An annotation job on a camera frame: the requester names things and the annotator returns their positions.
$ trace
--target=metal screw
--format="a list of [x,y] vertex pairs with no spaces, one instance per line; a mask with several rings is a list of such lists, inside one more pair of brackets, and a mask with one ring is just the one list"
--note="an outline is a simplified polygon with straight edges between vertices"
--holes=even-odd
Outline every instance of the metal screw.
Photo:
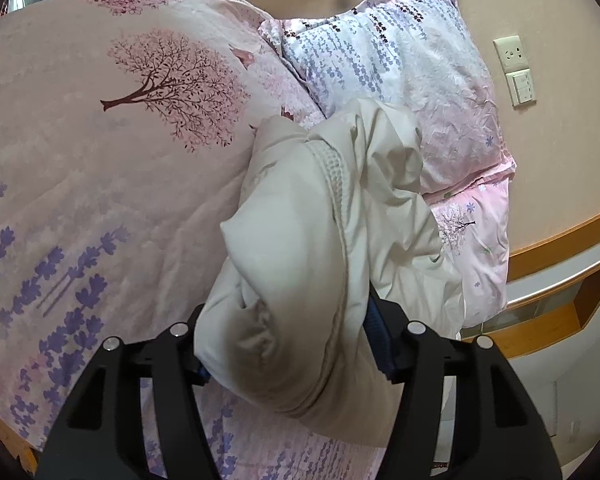
[[111,352],[120,346],[120,339],[117,337],[107,337],[102,343],[102,347],[107,351]]
[[488,350],[493,346],[493,339],[486,335],[479,335],[475,342],[478,343],[480,348],[484,348],[485,350]]
[[427,327],[424,326],[421,322],[419,321],[411,321],[408,325],[407,325],[407,330],[409,332],[411,332],[412,334],[415,335],[420,335],[420,334],[424,334],[427,331]]
[[175,325],[171,325],[169,332],[174,337],[180,337],[185,335],[189,331],[189,325],[186,323],[176,323]]

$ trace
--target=bedding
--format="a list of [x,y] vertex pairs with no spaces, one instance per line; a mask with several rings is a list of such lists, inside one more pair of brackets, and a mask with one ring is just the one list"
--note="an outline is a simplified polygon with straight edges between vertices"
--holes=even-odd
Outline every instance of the bedding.
[[212,377],[316,433],[386,446],[402,385],[378,370],[362,329],[369,282],[444,337],[464,321],[460,275],[418,193],[419,144],[407,108],[372,99],[309,131],[263,121],[196,324]]
[[[262,118],[324,119],[256,33],[265,18],[240,0],[48,0],[0,18],[0,418],[32,446],[106,337],[152,338],[206,300]],[[166,106],[177,85],[194,110]],[[196,397],[225,478],[363,478],[378,455],[214,382]]]
[[[476,211],[464,210],[474,220],[458,224],[464,247],[445,244],[462,273],[466,325],[503,309],[509,203],[498,196],[482,208],[478,187],[498,183],[505,189],[516,165],[500,131],[493,81],[458,1],[365,0],[330,18],[267,20],[259,30],[327,117],[361,96],[416,114],[421,192],[439,211],[436,218],[463,200],[451,197],[471,188],[462,207],[472,208],[474,194],[480,195]],[[449,224],[443,221],[440,229],[444,234]]]

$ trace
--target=pink pillowcase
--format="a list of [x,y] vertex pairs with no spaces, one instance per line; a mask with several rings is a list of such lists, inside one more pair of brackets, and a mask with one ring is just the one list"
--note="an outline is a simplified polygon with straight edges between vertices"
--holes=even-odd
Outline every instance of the pink pillowcase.
[[507,306],[509,178],[471,186],[431,210],[462,274],[464,326],[485,322]]

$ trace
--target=bed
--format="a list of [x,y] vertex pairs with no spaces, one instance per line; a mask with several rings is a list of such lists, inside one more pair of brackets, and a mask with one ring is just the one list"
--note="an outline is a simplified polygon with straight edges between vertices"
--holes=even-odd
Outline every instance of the bed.
[[[343,31],[378,63],[343,56],[333,75],[309,70],[329,43],[353,49]],[[409,41],[387,50],[398,38]],[[448,45],[444,77],[406,71],[430,66],[430,38]],[[497,314],[515,163],[472,45],[456,0],[365,0],[284,22],[243,0],[49,0],[0,18],[0,418],[42,449],[107,336],[152,338],[187,319],[224,260],[219,222],[237,207],[260,121],[311,128],[360,92],[420,112],[423,193],[462,273],[467,323]],[[396,92],[405,81],[424,90]],[[428,106],[437,98],[451,115]],[[161,474],[142,389],[146,453]],[[196,397],[224,478],[366,478],[382,457],[217,383]]]

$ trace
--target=white floral pillowcase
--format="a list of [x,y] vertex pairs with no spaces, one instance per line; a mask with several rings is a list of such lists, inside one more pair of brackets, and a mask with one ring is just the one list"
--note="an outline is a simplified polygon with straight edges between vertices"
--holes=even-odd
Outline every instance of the white floral pillowcase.
[[327,117],[360,96],[417,115],[429,203],[488,168],[500,167],[493,180],[514,173],[493,81],[456,0],[365,0],[332,18],[267,20],[260,33]]

